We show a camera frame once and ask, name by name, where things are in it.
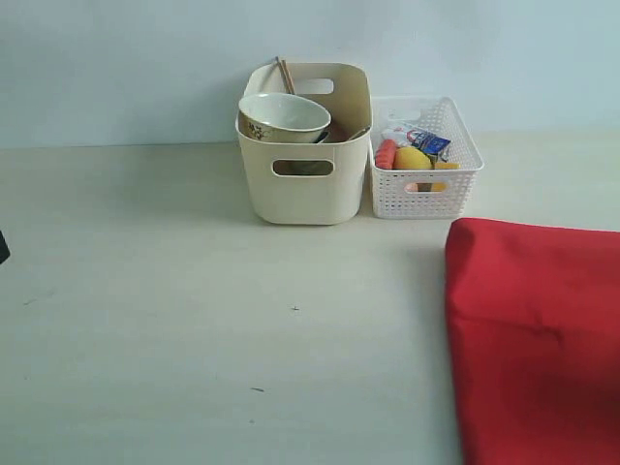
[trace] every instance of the black object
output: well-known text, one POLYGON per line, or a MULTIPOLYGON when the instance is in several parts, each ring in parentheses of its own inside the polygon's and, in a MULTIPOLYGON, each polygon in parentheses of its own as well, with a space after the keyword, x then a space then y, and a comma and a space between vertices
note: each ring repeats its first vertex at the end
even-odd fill
POLYGON ((0 264, 4 262, 10 255, 11 252, 9 252, 9 246, 5 242, 4 236, 0 231, 0 264))

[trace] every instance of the storage bin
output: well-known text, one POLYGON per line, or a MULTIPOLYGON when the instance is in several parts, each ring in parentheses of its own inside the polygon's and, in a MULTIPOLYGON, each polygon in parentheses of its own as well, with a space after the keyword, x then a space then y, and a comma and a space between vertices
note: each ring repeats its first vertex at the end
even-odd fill
POLYGON ((459 170, 372 170, 372 195, 375 215, 387 219, 455 218, 462 214, 474 187, 476 175, 484 163, 454 101, 447 97, 373 98, 374 148, 382 141, 381 132, 391 121, 416 121, 416 125, 451 140, 449 161, 459 170), (420 184, 444 183, 441 192, 415 192, 420 184))
MULTIPOLYGON (((333 86, 328 93, 299 94, 323 105, 347 134, 372 125, 366 74, 351 65, 289 63, 296 89, 333 86)), ((277 65, 255 71, 244 95, 284 92, 277 65)), ((250 198, 256 213, 270 223, 333 225, 353 218, 359 210, 370 134, 340 143, 268 143, 236 130, 250 198), (327 161, 325 175, 283 175, 274 163, 327 161)))

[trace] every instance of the perforated plastic basket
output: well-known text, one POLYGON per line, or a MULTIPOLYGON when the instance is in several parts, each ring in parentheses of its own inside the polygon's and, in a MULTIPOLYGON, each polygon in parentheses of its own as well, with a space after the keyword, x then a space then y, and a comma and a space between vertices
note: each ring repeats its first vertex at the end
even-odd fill
POLYGON ((370 153, 375 215, 387 219, 455 218, 462 214, 484 166, 454 101, 447 97, 377 97, 372 100, 375 150, 391 121, 416 121, 423 129, 451 140, 449 161, 459 170, 382 170, 370 153), (414 192, 420 184, 443 183, 441 192, 414 192))

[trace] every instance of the yellow lemon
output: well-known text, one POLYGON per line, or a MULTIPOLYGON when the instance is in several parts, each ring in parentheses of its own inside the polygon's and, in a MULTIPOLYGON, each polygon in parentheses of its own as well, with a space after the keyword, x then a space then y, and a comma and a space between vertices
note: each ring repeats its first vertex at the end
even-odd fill
POLYGON ((395 170, 432 170, 429 158, 415 147, 402 147, 396 150, 395 170))

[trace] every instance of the orange carrot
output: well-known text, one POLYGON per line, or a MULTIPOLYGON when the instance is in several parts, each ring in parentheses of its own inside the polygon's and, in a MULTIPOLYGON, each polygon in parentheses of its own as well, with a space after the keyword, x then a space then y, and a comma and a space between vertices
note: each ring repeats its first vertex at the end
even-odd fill
POLYGON ((375 156, 375 165, 383 170, 391 170, 394 165, 394 157, 396 156, 396 142, 392 139, 385 139, 377 150, 375 156))

